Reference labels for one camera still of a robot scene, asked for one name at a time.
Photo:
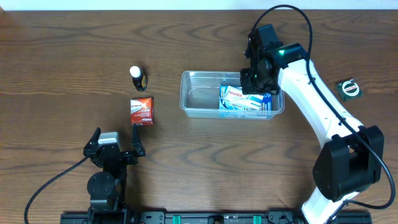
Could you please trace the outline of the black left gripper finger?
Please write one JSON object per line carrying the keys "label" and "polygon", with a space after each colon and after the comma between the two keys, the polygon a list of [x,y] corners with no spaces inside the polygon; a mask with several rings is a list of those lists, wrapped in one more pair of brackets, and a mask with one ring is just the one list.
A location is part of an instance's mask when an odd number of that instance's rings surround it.
{"label": "black left gripper finger", "polygon": [[101,134],[101,129],[97,127],[90,139],[90,144],[97,144],[98,139],[100,138],[100,134]]}
{"label": "black left gripper finger", "polygon": [[132,147],[135,151],[142,151],[142,141],[139,137],[139,133],[137,130],[137,125],[134,124],[132,126],[132,141],[131,141]]}

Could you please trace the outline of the blue Kool Fever box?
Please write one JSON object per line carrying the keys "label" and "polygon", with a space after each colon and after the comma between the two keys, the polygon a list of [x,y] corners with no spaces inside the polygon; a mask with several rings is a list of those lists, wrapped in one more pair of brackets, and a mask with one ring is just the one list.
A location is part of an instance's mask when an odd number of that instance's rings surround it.
{"label": "blue Kool Fever box", "polygon": [[[220,110],[227,110],[223,105],[222,105],[222,99],[221,99],[221,94],[223,90],[229,85],[221,85],[220,86],[220,100],[219,100],[219,109]],[[272,95],[269,93],[262,94],[264,97],[262,99],[262,110],[258,111],[270,111],[272,109]]]}

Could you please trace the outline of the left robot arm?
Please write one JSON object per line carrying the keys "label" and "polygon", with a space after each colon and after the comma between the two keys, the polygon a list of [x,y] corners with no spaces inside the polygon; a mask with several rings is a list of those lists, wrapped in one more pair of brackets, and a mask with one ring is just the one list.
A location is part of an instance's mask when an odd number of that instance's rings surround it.
{"label": "left robot arm", "polygon": [[117,132],[103,133],[96,128],[83,148],[83,155],[102,169],[92,175],[87,184],[90,207],[96,212],[120,210],[124,205],[127,166],[138,163],[146,151],[139,137],[137,125],[132,126],[131,151],[122,151]]}

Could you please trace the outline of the dark green round-label packet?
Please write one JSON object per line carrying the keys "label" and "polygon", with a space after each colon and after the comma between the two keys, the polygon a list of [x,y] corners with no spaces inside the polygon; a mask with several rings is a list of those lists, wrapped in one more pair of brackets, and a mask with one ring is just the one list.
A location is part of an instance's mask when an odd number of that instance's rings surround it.
{"label": "dark green round-label packet", "polygon": [[362,90],[354,79],[349,79],[337,83],[335,89],[337,90],[340,98],[343,101],[360,98],[363,95]]}

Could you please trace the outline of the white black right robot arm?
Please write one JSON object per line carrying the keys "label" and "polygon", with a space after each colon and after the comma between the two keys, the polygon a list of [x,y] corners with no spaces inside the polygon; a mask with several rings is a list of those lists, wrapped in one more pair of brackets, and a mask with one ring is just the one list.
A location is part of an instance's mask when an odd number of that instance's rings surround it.
{"label": "white black right robot arm", "polygon": [[283,44],[272,25],[248,35],[241,70],[245,94],[286,92],[313,128],[321,146],[313,167],[315,190],[301,206],[300,222],[330,223],[345,204],[379,181],[384,135],[349,114],[319,77],[308,53]]}

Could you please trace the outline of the white Panadol box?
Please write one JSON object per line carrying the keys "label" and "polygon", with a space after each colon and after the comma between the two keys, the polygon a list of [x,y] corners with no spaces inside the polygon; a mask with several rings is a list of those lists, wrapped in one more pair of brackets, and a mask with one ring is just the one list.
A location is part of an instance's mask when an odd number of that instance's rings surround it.
{"label": "white Panadol box", "polygon": [[244,95],[241,87],[227,86],[222,94],[222,105],[227,110],[262,110],[262,95]]}

